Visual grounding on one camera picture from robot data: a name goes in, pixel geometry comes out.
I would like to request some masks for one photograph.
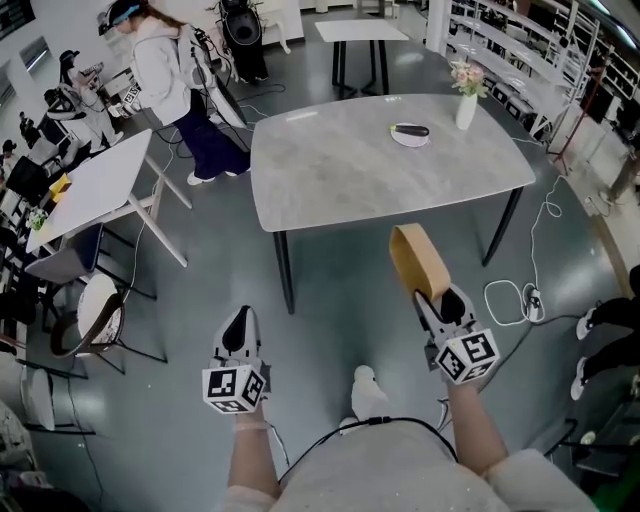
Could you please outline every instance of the white plate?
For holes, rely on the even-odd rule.
[[[413,123],[396,123],[396,126],[419,126]],[[402,144],[403,146],[407,146],[408,148],[419,148],[424,146],[429,142],[429,136],[426,137],[416,137],[415,135],[407,135],[406,133],[398,133],[389,128],[391,132],[391,137],[398,144]]]

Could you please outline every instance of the white vase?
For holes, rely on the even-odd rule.
[[[460,99],[460,105],[458,106],[458,113],[456,114],[456,126],[460,130],[466,130],[469,128],[471,121],[473,120],[473,114],[476,113],[476,105],[478,104],[478,95],[473,96],[462,95]]]

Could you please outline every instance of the gray concrete floor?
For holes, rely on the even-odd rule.
[[[291,55],[279,47],[266,52],[271,75],[260,88],[233,86],[237,98],[261,94],[281,83],[286,92],[243,102],[273,115],[336,99],[331,87],[331,45],[323,44],[313,22],[345,17],[348,11],[304,16],[306,43],[292,44]],[[451,93],[447,63],[418,44],[389,43],[391,92]],[[368,79],[368,45],[348,45],[349,83]],[[481,101],[504,128],[527,138],[496,102]],[[247,109],[250,119],[257,121]],[[135,122],[140,127],[144,118]],[[171,135],[164,131],[165,137]],[[126,304],[123,339],[149,352],[166,352],[163,365],[130,353],[109,357],[126,366],[121,376],[97,359],[84,359],[90,380],[73,381],[81,422],[99,435],[88,438],[105,494],[104,510],[210,510],[225,488],[232,439],[230,418],[201,401],[200,371],[211,356],[213,334],[242,304],[252,305],[260,320],[263,357],[273,365],[274,393],[268,419],[296,459],[318,437],[334,428],[349,411],[352,371],[373,366],[381,387],[398,414],[437,423],[436,398],[444,385],[427,371],[425,337],[388,253],[391,227],[419,222],[446,262],[453,280],[474,301],[485,326],[493,328],[507,354],[527,326],[501,328],[484,304],[484,285],[499,278],[522,285],[533,278],[529,229],[557,173],[535,145],[518,143],[537,181],[525,189],[498,253],[487,268],[480,259],[500,219],[507,194],[421,213],[353,225],[291,233],[290,253],[297,299],[295,316],[282,298],[271,235],[260,228],[251,177],[221,177],[197,188],[186,185],[190,160],[177,159],[169,175],[192,198],[187,210],[168,190],[159,223],[183,251],[183,269],[148,230],[142,235],[136,283],[157,291],[157,302],[132,294]],[[154,137],[152,153],[168,161],[169,150]],[[143,170],[136,190],[149,191],[153,175]],[[582,314],[597,300],[619,294],[603,246],[582,207],[565,183],[553,198],[563,209],[559,219],[546,213],[536,231],[536,261],[547,318]],[[135,239],[141,221],[129,216],[110,227]],[[123,264],[132,251],[111,244]],[[491,293],[495,311],[505,319],[518,314],[515,292]],[[566,417],[578,417],[580,430],[597,428],[615,407],[629,373],[616,370],[594,379],[583,400],[574,404],[569,386],[583,353],[593,353],[621,332],[599,327],[586,342],[574,336],[575,320],[565,318],[535,327],[483,393],[511,450],[545,449],[561,435]],[[48,339],[30,330],[29,357],[65,367],[48,355]],[[70,417],[66,382],[55,381],[59,422]],[[446,435],[451,437],[450,428]],[[39,461],[51,481],[97,507],[98,487],[81,437],[33,434]],[[278,468],[284,464],[274,444]]]

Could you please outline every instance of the white pants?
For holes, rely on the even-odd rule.
[[[351,390],[351,408],[359,421],[378,416],[391,416],[389,398],[373,379],[354,380]]]
[[[102,102],[99,102],[92,107],[95,110],[104,108]],[[116,132],[111,126],[111,118],[109,112],[105,108],[102,112],[95,112],[89,108],[83,110],[87,114],[84,118],[84,122],[89,127],[91,132],[91,149],[97,150],[102,145],[102,136],[107,139],[107,143],[112,146],[116,142]]]

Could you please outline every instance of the white sleeve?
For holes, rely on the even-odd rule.
[[[512,511],[597,512],[567,476],[536,450],[523,450],[492,467],[485,479]]]
[[[216,507],[216,512],[267,512],[275,502],[275,499],[261,491],[234,485],[227,489],[227,495]]]
[[[135,50],[135,64],[140,82],[140,105],[144,108],[157,107],[169,96],[173,83],[167,54],[156,42],[143,41]]]

